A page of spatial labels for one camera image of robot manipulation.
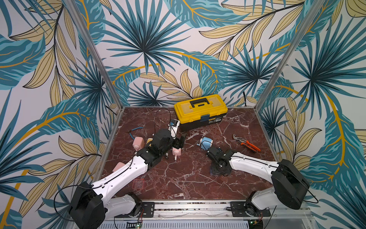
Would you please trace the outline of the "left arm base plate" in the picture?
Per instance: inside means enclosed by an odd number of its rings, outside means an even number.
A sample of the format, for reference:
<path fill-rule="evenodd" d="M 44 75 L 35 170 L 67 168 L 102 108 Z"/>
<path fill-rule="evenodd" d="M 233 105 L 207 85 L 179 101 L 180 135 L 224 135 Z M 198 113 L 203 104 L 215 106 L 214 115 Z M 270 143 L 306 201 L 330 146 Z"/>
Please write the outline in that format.
<path fill-rule="evenodd" d="M 154 209 L 155 202 L 142 202 L 136 204 L 131 213 L 128 213 L 126 216 L 128 218 L 136 218 L 138 216 L 142 216 L 142 218 L 153 218 Z"/>

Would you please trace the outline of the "pink pencil sharpener back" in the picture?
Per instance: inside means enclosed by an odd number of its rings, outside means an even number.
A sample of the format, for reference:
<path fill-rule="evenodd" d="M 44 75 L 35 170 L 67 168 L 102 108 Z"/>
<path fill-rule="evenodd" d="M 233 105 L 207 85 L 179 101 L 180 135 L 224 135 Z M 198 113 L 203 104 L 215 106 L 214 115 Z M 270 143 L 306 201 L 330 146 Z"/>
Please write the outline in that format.
<path fill-rule="evenodd" d="M 177 158 L 182 154 L 182 149 L 181 148 L 172 148 L 172 153 L 174 156 L 174 161 L 176 161 Z"/>

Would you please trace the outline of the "pink pencil sharpener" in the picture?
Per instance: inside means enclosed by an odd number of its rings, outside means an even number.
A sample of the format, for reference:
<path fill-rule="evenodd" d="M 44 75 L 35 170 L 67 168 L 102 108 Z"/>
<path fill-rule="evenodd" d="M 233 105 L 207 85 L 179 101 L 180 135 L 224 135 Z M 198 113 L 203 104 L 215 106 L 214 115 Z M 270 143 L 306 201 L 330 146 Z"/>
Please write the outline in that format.
<path fill-rule="evenodd" d="M 135 139 L 133 140 L 132 146 L 133 146 L 135 152 L 138 152 L 145 146 L 144 138 L 140 137 L 140 136 L 135 137 Z"/>
<path fill-rule="evenodd" d="M 125 163 L 123 163 L 123 162 L 118 162 L 117 164 L 116 164 L 116 166 L 113 168 L 113 172 L 116 172 L 116 171 L 118 171 L 120 168 L 122 168 L 123 166 L 125 166 Z"/>
<path fill-rule="evenodd" d="M 182 149 L 181 148 L 172 148 L 172 153 L 174 156 L 174 161 L 176 161 L 177 158 L 182 154 Z"/>

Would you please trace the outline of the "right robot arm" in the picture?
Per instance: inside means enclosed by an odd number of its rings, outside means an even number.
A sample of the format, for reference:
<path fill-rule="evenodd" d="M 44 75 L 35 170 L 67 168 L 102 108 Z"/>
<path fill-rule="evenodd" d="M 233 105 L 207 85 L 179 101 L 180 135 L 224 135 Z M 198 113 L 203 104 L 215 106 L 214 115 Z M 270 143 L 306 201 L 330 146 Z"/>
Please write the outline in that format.
<path fill-rule="evenodd" d="M 224 152 L 215 147 L 207 149 L 206 155 L 212 161 L 211 171 L 214 175 L 229 175 L 232 170 L 239 170 L 273 185 L 262 191 L 253 191 L 244 206 L 239 208 L 250 216 L 279 204 L 298 210 L 309 191 L 309 182 L 289 160 L 265 161 L 232 150 Z"/>

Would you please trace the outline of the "pink pencil sharpener front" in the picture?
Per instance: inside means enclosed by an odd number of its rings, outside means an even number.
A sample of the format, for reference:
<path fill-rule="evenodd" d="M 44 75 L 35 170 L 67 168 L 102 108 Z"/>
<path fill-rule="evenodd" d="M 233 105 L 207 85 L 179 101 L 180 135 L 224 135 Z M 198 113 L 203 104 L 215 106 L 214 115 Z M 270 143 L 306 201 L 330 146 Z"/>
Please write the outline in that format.
<path fill-rule="evenodd" d="M 133 140 L 132 146 L 133 146 L 135 152 L 138 152 L 145 146 L 144 138 L 140 137 L 140 136 L 135 137 L 135 139 Z"/>

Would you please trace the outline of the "blue pencil sharpener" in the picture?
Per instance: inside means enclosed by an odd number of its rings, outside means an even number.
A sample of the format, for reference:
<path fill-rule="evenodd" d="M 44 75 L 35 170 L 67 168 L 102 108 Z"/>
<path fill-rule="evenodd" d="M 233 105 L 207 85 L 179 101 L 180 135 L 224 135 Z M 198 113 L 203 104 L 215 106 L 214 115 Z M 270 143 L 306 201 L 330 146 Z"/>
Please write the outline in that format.
<path fill-rule="evenodd" d="M 197 144 L 202 150 L 208 150 L 213 145 L 213 140 L 208 137 L 202 137 Z"/>

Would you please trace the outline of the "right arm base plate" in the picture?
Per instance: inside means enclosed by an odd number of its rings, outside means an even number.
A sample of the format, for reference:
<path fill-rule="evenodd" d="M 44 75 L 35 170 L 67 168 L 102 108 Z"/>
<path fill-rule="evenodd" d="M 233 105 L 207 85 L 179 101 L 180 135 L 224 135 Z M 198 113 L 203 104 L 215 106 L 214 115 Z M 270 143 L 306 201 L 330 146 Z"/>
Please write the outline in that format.
<path fill-rule="evenodd" d="M 230 206 L 226 207 L 227 211 L 230 211 L 233 217 L 269 217 L 271 216 L 269 209 L 259 210 L 252 203 L 245 201 L 232 201 Z"/>

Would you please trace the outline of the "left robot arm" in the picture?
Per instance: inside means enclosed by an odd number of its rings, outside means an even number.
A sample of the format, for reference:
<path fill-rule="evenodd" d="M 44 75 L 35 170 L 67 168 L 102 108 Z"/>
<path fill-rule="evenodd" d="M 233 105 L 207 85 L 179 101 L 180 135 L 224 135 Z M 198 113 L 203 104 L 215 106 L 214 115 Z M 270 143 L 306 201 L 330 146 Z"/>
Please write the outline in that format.
<path fill-rule="evenodd" d="M 112 204 L 111 199 L 135 178 L 160 163 L 171 149 L 180 149 L 184 143 L 184 135 L 178 138 L 171 130 L 160 129 L 127 164 L 92 184 L 83 182 L 78 185 L 69 208 L 69 215 L 78 228 L 96 229 L 105 219 L 138 215 L 142 202 L 135 194 L 126 194 L 123 202 L 117 205 Z"/>

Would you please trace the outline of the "pink transparent tray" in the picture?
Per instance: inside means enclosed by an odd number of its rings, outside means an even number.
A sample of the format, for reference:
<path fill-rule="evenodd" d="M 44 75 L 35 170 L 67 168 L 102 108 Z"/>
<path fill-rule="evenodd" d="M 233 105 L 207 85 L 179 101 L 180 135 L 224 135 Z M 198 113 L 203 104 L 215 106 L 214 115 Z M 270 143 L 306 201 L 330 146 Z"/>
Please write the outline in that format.
<path fill-rule="evenodd" d="M 144 189 L 145 180 L 143 178 L 136 178 L 132 182 L 132 188 L 134 190 L 142 190 Z"/>

